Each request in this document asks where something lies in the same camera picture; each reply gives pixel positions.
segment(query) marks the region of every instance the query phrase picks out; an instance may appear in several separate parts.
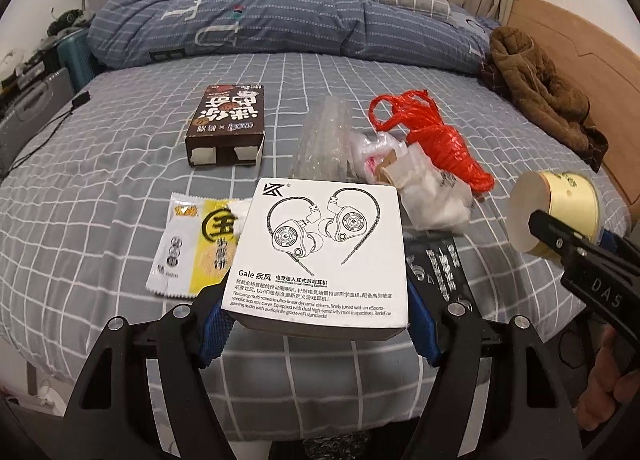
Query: kz logo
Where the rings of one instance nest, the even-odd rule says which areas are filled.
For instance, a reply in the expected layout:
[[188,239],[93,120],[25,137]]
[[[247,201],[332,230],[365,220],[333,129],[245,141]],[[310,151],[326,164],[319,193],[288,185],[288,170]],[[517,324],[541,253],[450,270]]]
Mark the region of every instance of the kz logo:
[[282,196],[280,189],[289,184],[265,184],[262,194],[266,196]]

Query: brown snack box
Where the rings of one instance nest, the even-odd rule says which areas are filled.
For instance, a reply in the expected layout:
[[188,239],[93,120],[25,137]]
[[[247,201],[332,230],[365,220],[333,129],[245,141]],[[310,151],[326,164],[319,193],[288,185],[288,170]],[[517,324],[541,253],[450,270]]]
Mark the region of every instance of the brown snack box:
[[264,88],[217,84],[204,92],[184,138],[189,165],[260,165]]

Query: gray bedsheet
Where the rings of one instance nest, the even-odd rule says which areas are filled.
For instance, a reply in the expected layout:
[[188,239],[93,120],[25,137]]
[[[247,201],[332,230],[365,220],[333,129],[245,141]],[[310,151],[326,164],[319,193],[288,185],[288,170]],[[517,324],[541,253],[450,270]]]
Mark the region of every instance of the gray bedsheet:
[[[289,172],[310,99],[344,96],[354,126],[368,130],[364,112],[374,96],[428,88],[446,122],[496,177],[457,240],[481,311],[501,321],[524,314],[544,339],[581,305],[560,286],[559,268],[509,246],[503,216],[515,177],[530,169],[585,173],[601,192],[606,226],[618,233],[628,227],[626,207],[604,172],[595,175],[474,78],[295,53],[210,56],[103,74],[89,85],[91,101],[0,186],[0,335],[31,363],[74,380],[109,318],[156,319],[175,304],[145,291],[172,191],[208,197],[254,191],[255,168],[187,164],[186,122],[204,88],[217,82],[264,85],[268,127],[259,175],[267,177]],[[236,324],[204,382],[229,438],[254,440],[416,416],[434,375],[406,332],[385,343],[327,342]],[[157,372],[151,379],[161,415]]]

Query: red plastic bag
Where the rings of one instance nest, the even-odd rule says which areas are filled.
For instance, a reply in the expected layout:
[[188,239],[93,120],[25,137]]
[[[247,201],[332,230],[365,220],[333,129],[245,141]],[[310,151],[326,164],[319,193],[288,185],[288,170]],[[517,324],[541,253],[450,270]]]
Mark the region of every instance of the red plastic bag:
[[[383,100],[391,103],[391,118],[380,122],[373,111]],[[494,177],[469,154],[460,133],[442,121],[438,106],[426,90],[377,96],[369,106],[369,120],[377,131],[405,125],[409,128],[406,143],[418,142],[434,166],[468,183],[473,194],[480,195],[494,188]]]

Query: snack wrapper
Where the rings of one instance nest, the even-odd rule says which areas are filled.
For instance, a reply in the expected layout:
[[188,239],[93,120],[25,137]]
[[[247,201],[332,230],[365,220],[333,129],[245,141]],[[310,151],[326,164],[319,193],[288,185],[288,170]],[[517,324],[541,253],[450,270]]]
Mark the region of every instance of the snack wrapper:
[[196,297],[204,287],[220,284],[236,253],[238,219],[231,205],[240,202],[172,193],[146,289],[168,297]]

